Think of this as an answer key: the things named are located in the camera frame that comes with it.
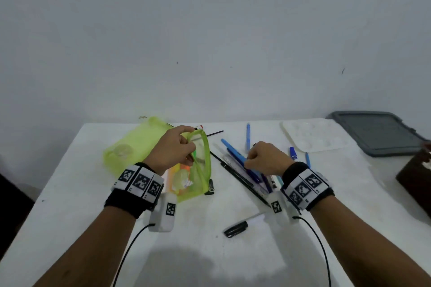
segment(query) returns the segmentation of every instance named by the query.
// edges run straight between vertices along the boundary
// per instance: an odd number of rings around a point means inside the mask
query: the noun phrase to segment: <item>white paint palette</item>
[[[341,149],[354,144],[350,135],[335,121],[324,118],[287,120],[283,126],[295,146],[303,152]]]

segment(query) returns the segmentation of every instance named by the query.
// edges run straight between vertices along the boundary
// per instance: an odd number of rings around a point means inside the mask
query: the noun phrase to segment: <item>person's left hand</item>
[[[185,132],[194,132],[194,128],[181,125],[168,130],[142,162],[159,176],[178,163],[191,166],[193,158],[190,153],[196,150],[196,145],[193,142],[188,143],[181,135]]]

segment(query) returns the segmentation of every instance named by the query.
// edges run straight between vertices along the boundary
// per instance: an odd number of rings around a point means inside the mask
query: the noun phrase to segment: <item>black cable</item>
[[[155,225],[156,224],[147,224],[143,229],[139,230],[139,233],[136,234],[135,238],[132,240],[132,242],[129,245],[129,248],[127,249],[126,253],[124,254],[123,259],[121,260],[120,267],[118,267],[118,271],[117,271],[117,274],[115,276],[114,283],[112,284],[112,287],[115,287],[115,284],[117,283],[117,279],[118,279],[118,275],[120,274],[121,267],[123,266],[124,260],[126,259],[126,256],[127,256],[127,253],[129,253],[129,250],[132,247],[134,241],[137,239],[137,237],[139,236],[139,234],[142,233],[145,230],[145,228],[152,227],[152,226],[155,226]]]
[[[305,223],[306,223],[306,224],[311,228],[311,230],[313,231],[314,235],[316,235],[317,240],[319,241],[320,246],[322,247],[323,255],[325,256],[326,268],[327,268],[327,270],[328,270],[329,287],[331,287],[331,286],[332,286],[332,285],[331,285],[331,275],[330,275],[330,273],[329,273],[329,263],[328,263],[328,258],[326,257],[325,248],[323,247],[323,244],[322,244],[322,242],[321,242],[321,240],[320,240],[319,236],[317,235],[317,233],[315,232],[315,230],[313,229],[313,227],[311,227],[311,225],[308,223],[308,221],[307,221],[307,220],[305,220],[303,217],[294,216],[294,217],[292,217],[292,218],[293,218],[293,219],[301,219],[301,220],[304,220],[304,221],[305,221]]]

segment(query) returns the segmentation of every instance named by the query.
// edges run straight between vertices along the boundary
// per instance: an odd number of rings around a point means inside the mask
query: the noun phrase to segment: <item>gray tray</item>
[[[380,111],[334,111],[327,119],[339,123],[372,157],[412,155],[427,141],[403,124],[393,113]]]

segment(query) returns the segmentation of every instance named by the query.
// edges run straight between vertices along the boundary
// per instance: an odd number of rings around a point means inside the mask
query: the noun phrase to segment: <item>white wall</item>
[[[0,171],[35,195],[85,122],[363,109],[431,136],[430,0],[0,5]]]

